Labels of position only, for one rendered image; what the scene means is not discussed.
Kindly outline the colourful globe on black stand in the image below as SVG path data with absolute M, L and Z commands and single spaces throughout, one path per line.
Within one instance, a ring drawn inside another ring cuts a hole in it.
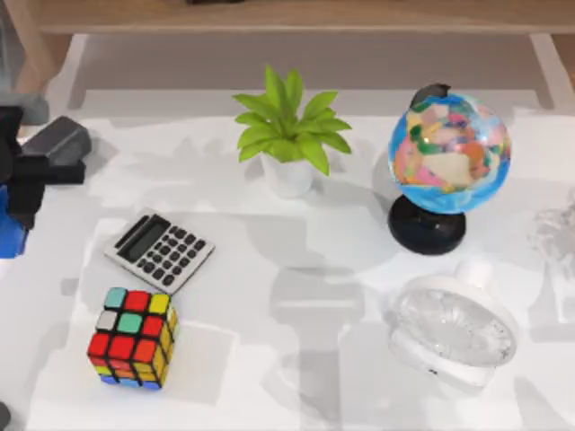
M 467 213 L 504 184 L 511 154 L 508 129 L 490 107 L 448 84 L 420 88 L 387 150 L 400 192 L 387 217 L 392 236 L 420 255 L 453 251 L 466 234 Z

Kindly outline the blue block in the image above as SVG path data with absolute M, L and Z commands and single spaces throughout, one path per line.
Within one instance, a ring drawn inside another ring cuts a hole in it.
M 28 233 L 7 213 L 8 193 L 0 186 L 0 259 L 15 259 L 23 255 Z

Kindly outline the wooden shelf unit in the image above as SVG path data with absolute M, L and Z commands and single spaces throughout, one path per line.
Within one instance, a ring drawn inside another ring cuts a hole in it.
M 207 31 L 546 33 L 575 88 L 575 0 L 0 0 L 24 51 L 17 89 L 41 92 L 76 34 Z

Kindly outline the silver calculator with black keys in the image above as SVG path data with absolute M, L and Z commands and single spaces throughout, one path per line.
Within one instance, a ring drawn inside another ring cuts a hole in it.
M 145 207 L 112 236 L 103 253 L 155 289 L 174 295 L 215 249 L 187 219 L 176 220 Z

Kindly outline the grey rounded box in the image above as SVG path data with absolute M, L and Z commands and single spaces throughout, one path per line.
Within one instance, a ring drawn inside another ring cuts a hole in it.
M 45 156 L 51 165 L 68 166 L 81 162 L 93 149 L 86 127 L 69 117 L 60 116 L 30 138 L 22 153 Z

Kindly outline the multicoloured puzzle cube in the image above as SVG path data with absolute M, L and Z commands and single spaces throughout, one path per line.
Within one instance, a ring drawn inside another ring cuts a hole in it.
M 159 391 L 165 385 L 179 330 L 167 294 L 112 287 L 86 355 L 103 383 Z

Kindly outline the small white desk fan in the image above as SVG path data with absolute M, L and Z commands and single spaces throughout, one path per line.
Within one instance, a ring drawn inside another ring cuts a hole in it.
M 415 277 L 389 303 L 388 343 L 404 363 L 482 388 L 518 351 L 518 324 L 491 292 L 492 265 L 460 261 L 454 272 Z

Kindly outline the green plant in white pot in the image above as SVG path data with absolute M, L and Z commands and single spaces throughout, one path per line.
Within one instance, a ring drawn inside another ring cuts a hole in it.
M 341 135 L 351 125 L 332 107 L 339 92 L 326 90 L 302 103 L 304 81 L 298 70 L 282 77 L 270 65 L 264 70 L 264 91 L 237 93 L 244 107 L 234 121 L 244 126 L 237 140 L 238 161 L 261 159 L 264 178 L 280 198 L 300 198 L 313 186 L 314 174 L 331 175 L 327 148 L 351 154 Z

